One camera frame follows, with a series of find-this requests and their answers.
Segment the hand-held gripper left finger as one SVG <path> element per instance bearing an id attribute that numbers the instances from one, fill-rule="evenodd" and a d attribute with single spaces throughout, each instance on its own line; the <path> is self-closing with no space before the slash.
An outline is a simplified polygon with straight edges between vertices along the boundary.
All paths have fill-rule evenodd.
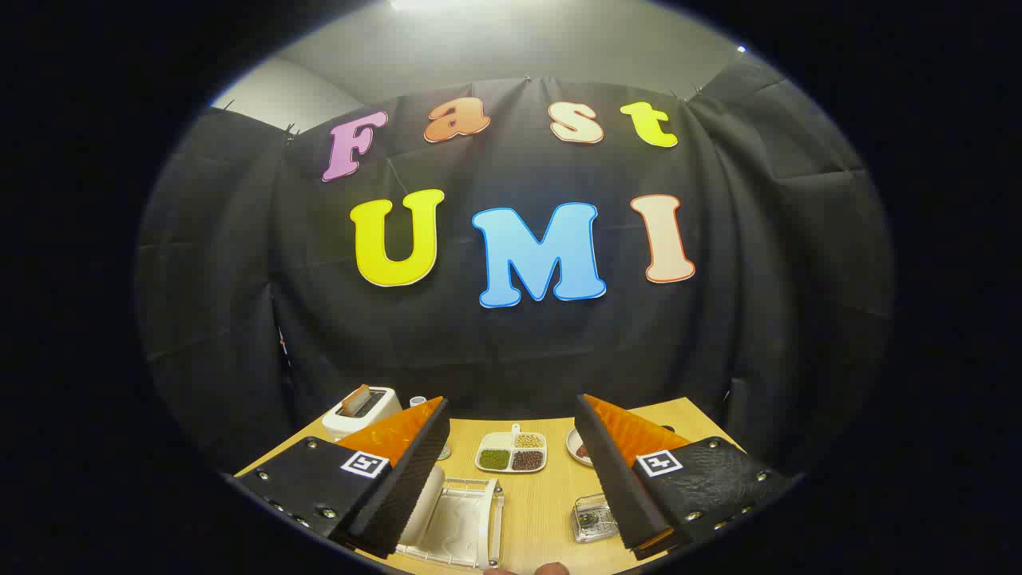
<path id="1" fill-rule="evenodd" d="M 449 401 L 435 397 L 336 442 L 303 437 L 234 484 L 299 530 L 386 559 L 449 434 Z"/>

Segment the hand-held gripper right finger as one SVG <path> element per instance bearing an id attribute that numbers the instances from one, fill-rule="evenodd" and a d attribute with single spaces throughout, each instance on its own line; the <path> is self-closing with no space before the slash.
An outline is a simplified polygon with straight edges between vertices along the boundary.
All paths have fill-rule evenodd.
<path id="1" fill-rule="evenodd" d="M 686 439 L 591 395 L 574 403 L 576 432 L 638 559 L 704 545 L 796 484 L 719 436 Z"/>

